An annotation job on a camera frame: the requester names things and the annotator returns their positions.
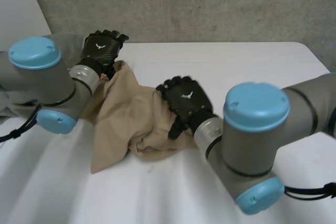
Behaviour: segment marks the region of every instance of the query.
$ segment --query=black cable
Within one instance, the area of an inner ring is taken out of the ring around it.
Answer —
[[[299,200],[318,200],[327,197],[336,197],[336,183],[325,184],[322,188],[304,189],[304,188],[293,188],[285,186],[285,194],[293,199]],[[298,195],[319,195],[318,197],[302,198],[293,196],[292,194]]]
[[[285,194],[293,199],[299,199],[299,200],[319,200],[319,199],[324,199],[324,198],[327,198],[329,197],[330,195],[327,195],[327,194],[324,194],[324,195],[321,195],[321,196],[318,196],[318,197],[313,197],[313,198],[301,198],[301,197],[296,197],[296,196],[293,196],[293,195],[290,195],[289,193],[285,192]]]
[[[30,130],[35,124],[36,124],[36,115],[37,112],[41,109],[41,105],[37,105],[35,110],[32,112],[32,114],[29,116],[27,121],[21,125],[20,128],[11,131],[8,135],[1,136],[0,137],[0,143],[6,142],[12,138],[18,138],[26,131]]]
[[[41,109],[41,104],[37,105],[36,108],[34,109],[34,111],[32,112],[32,114],[29,116],[29,118],[27,119],[27,121],[20,127],[18,128],[18,130],[20,130],[21,128],[27,126],[27,124],[29,122],[31,122],[31,120],[36,117],[37,112]]]

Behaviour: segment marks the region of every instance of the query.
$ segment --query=beige cloth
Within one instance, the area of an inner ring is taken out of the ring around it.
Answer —
[[[99,85],[82,115],[95,124],[91,173],[122,160],[128,149],[153,161],[196,148],[189,130],[168,139],[175,115],[167,102],[154,88],[140,86],[125,62],[117,61],[114,67],[117,73]]]

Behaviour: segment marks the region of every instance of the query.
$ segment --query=white table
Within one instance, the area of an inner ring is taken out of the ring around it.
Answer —
[[[120,59],[142,85],[175,75],[199,80],[222,115],[227,91],[244,81],[285,87],[327,73],[298,43],[126,44]],[[0,135],[23,123],[11,119]],[[246,216],[197,150],[158,162],[128,155],[90,174],[93,126],[80,121],[69,135],[38,126],[0,148],[0,223],[333,223],[336,200],[303,202],[284,196]],[[321,187],[336,181],[336,141],[316,134],[278,151],[273,170],[286,185]]]

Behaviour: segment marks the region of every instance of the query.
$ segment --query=light blue cap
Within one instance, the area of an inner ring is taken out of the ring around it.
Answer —
[[[54,110],[40,110],[36,121],[46,130],[56,134],[68,134],[76,126],[76,120]]]
[[[11,46],[8,54],[15,66],[29,70],[50,68],[61,60],[56,44],[43,37],[21,40]]]
[[[236,204],[247,215],[255,215],[275,204],[285,192],[278,177],[269,178],[251,187],[236,198]]]
[[[230,89],[223,110],[224,119],[232,127],[259,133],[283,123],[290,105],[287,95],[276,86],[245,82]]]

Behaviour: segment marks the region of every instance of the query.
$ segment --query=gray wall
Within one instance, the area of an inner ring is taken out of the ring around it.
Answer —
[[[50,30],[36,0],[0,0],[0,51],[18,40],[45,34]]]
[[[297,41],[336,70],[336,0],[38,0],[53,33],[131,42]]]

